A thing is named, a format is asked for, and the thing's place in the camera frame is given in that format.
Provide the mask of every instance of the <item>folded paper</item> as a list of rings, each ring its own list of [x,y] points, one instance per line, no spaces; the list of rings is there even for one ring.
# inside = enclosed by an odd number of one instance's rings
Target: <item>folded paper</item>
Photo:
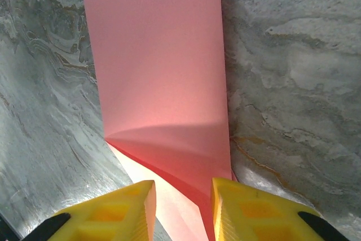
[[[85,10],[105,140],[134,182],[155,180],[173,241],[214,240],[212,178],[231,178],[221,0]]]

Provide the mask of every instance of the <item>marble wall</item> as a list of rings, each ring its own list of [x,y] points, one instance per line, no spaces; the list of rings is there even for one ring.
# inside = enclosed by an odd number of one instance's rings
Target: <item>marble wall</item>
[[[233,152],[361,239],[361,0],[223,0]]]
[[[237,177],[361,239],[361,0],[222,1]],[[0,119],[0,211],[22,234],[130,183],[102,140],[82,0],[0,0]]]

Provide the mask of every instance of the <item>pink paper sheet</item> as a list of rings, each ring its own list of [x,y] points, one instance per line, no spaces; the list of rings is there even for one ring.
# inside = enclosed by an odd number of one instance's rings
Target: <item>pink paper sheet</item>
[[[214,240],[212,177],[232,178],[221,0],[85,0],[85,10],[105,140],[133,181],[156,181],[173,241]]]

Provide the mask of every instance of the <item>gray marble surface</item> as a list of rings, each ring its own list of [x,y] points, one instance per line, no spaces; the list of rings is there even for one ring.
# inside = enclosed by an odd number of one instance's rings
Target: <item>gray marble surface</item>
[[[361,239],[361,0],[222,1],[237,177]],[[23,235],[130,184],[103,141],[82,0],[0,0],[0,120],[0,211]]]

